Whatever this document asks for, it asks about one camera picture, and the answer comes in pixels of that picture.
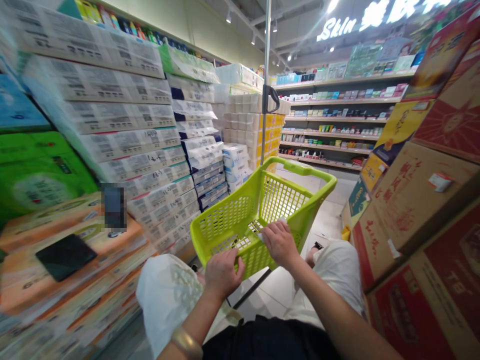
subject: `illuminated sign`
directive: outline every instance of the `illuminated sign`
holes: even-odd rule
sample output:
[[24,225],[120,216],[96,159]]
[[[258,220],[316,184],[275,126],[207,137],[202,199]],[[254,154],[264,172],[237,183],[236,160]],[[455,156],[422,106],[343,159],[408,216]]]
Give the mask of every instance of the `illuminated sign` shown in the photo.
[[[421,4],[421,6],[424,6],[422,13],[428,13],[435,6],[446,6],[450,4],[451,1],[452,0],[424,0]],[[395,0],[386,23],[395,23],[404,17],[408,19],[414,14],[415,6],[419,2],[420,0]],[[361,24],[358,31],[363,31],[370,26],[380,26],[384,21],[385,12],[387,11],[389,3],[390,0],[372,1],[363,11],[363,17],[361,18]],[[346,17],[345,20],[342,21],[340,18],[337,19],[332,17],[326,21],[322,33],[316,37],[316,40],[327,40],[336,38],[340,35],[349,34],[352,32],[356,23],[357,19],[350,20]]]

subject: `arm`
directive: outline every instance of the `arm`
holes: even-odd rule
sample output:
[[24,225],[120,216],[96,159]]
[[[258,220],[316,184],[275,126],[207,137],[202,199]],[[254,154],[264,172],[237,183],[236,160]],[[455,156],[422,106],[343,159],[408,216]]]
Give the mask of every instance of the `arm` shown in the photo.
[[331,342],[344,359],[402,359],[397,351],[301,258],[286,223],[272,222],[263,228],[262,232],[271,257],[293,276],[313,305]]
[[[187,316],[181,327],[200,346],[204,343],[210,327],[225,299],[242,283],[245,264],[238,258],[238,271],[235,273],[235,257],[239,250],[233,248],[212,256],[206,266],[205,290],[195,307]],[[180,359],[188,357],[175,345],[169,342],[157,357],[157,360]]]

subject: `ceiling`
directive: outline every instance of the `ceiling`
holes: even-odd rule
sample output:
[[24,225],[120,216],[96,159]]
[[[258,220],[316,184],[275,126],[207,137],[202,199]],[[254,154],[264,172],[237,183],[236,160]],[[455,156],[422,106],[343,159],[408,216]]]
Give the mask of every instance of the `ceiling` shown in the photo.
[[[426,3],[439,4],[456,3],[461,0],[338,0],[334,10],[327,14],[327,8],[334,0],[271,0],[270,23],[270,60],[275,65],[280,63],[278,72],[287,70],[303,70],[320,66],[332,61],[348,60],[352,47],[359,43],[384,39],[391,28],[405,25],[405,34],[410,34],[418,28],[415,21],[426,8]],[[265,14],[267,0],[204,0],[222,17],[227,17],[231,11],[231,25],[247,39],[255,36],[255,45],[265,50]],[[395,9],[401,9],[402,4],[413,3],[414,13],[411,17],[403,16],[400,20],[387,24],[389,16]],[[381,23],[359,31],[366,9],[372,9],[371,19],[380,19]],[[356,19],[351,33],[335,38],[317,41],[317,36],[324,29],[330,18]]]

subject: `white pants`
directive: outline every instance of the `white pants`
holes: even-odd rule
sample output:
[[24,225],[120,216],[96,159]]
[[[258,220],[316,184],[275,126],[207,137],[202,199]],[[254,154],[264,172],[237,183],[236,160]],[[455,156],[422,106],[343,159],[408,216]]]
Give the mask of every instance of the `white pants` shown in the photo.
[[[313,256],[313,270],[359,314],[364,315],[360,265],[355,248],[343,240],[330,244]],[[177,257],[166,254],[151,257],[143,266],[136,297],[143,309],[143,321],[154,359],[170,341],[194,308],[204,286],[194,271]],[[230,325],[236,326],[242,316],[226,303],[222,305],[208,332],[205,343]],[[283,316],[324,329],[314,307],[300,289]]]

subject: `shopping basket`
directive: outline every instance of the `shopping basket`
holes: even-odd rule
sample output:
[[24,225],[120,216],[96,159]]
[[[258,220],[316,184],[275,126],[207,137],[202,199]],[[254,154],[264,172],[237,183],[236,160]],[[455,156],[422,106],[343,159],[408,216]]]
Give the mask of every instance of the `shopping basket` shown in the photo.
[[[313,175],[326,181],[312,194],[305,188],[267,172],[272,163],[301,176]],[[199,215],[190,225],[191,239],[203,266],[217,253],[238,248],[245,263],[244,279],[263,268],[277,265],[257,236],[271,222],[285,217],[300,252],[320,205],[334,190],[337,178],[297,161],[270,157],[237,191]]]

